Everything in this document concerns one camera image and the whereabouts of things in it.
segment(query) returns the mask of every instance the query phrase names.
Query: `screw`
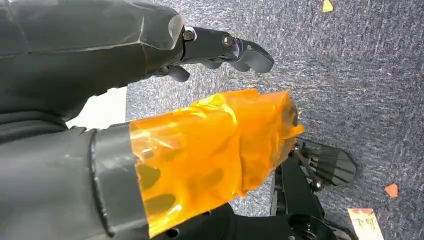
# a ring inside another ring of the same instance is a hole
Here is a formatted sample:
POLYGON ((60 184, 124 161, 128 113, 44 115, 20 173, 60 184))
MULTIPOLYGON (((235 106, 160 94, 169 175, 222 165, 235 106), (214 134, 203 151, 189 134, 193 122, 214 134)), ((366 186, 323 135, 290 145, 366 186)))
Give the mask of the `screw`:
POLYGON ((185 31, 182 33, 182 39, 184 39, 185 41, 191 41, 194 38, 195 36, 193 35, 191 31, 185 31))
POLYGON ((227 49, 232 48, 233 47, 233 38, 231 36, 228 36, 228 35, 224 36, 224 38, 222 39, 222 44, 227 49))

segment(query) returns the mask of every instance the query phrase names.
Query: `black mechanical frame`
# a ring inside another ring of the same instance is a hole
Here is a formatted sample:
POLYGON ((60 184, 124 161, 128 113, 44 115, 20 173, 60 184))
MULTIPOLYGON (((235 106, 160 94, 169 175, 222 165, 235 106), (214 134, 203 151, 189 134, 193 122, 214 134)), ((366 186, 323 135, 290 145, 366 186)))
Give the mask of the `black mechanical frame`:
POLYGON ((299 139, 288 159, 274 172, 269 217, 236 215, 227 203, 155 239, 357 240, 347 227, 325 219, 324 210, 314 194, 325 185, 351 182, 356 168, 344 151, 299 139), (308 159, 308 166, 302 164, 298 153, 308 159))

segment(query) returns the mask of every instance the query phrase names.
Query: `black robotic finger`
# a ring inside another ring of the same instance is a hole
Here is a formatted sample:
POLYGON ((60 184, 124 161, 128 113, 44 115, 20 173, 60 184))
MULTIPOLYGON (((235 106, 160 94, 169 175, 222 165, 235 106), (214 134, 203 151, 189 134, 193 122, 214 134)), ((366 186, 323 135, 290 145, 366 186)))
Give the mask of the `black robotic finger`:
POLYGON ((214 61, 213 59, 201 61, 200 63, 210 70, 219 69, 222 65, 222 62, 214 61))
POLYGON ((243 61, 232 62, 230 65, 239 72, 247 72, 251 69, 251 67, 243 61))
POLYGON ((190 73, 185 70, 182 66, 178 65, 167 65, 159 68, 157 72, 153 74, 155 77, 170 76, 177 82, 184 83, 190 78, 190 73))
POLYGON ((184 54, 178 65, 201 63, 214 70, 228 62, 240 72, 253 69, 257 73, 268 73, 274 66, 273 58, 261 46, 228 32, 187 27, 181 37, 184 54))
POLYGON ((238 68, 240 68, 242 70, 245 70, 242 72, 246 72, 249 70, 246 67, 248 66, 249 68, 252 68, 255 72, 260 74, 265 74, 271 71, 274 66, 274 59, 267 51, 265 51, 265 49, 263 49, 261 46, 252 41, 247 41, 238 38, 236 38, 235 41, 240 48, 239 59, 231 63, 231 65, 234 66, 235 69, 239 70, 238 68))

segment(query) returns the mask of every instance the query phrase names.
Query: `orange tape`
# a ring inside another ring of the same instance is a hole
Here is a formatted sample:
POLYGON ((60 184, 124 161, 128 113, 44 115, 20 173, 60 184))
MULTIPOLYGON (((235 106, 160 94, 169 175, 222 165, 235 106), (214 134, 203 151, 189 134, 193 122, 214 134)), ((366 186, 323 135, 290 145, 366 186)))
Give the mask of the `orange tape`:
POLYGON ((259 187, 295 136, 289 91, 218 93, 130 123, 151 237, 259 187))

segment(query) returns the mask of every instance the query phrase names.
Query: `gray carpet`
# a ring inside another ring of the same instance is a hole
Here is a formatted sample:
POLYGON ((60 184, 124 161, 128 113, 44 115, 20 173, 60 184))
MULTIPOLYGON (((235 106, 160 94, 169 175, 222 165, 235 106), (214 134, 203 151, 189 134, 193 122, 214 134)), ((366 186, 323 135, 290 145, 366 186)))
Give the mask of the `gray carpet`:
MULTIPOLYGON (((304 138, 348 151, 360 165, 350 185, 319 198, 327 215, 350 224, 348 208, 373 208, 386 240, 424 239, 424 1, 163 0, 198 27, 226 30, 261 44, 271 73, 224 65, 186 69, 186 83, 151 78, 128 88, 127 119, 185 107, 208 95, 246 88, 290 88, 304 138), (389 199, 384 187, 399 184, 389 199)), ((235 199, 235 211, 266 216, 270 181, 235 199)))

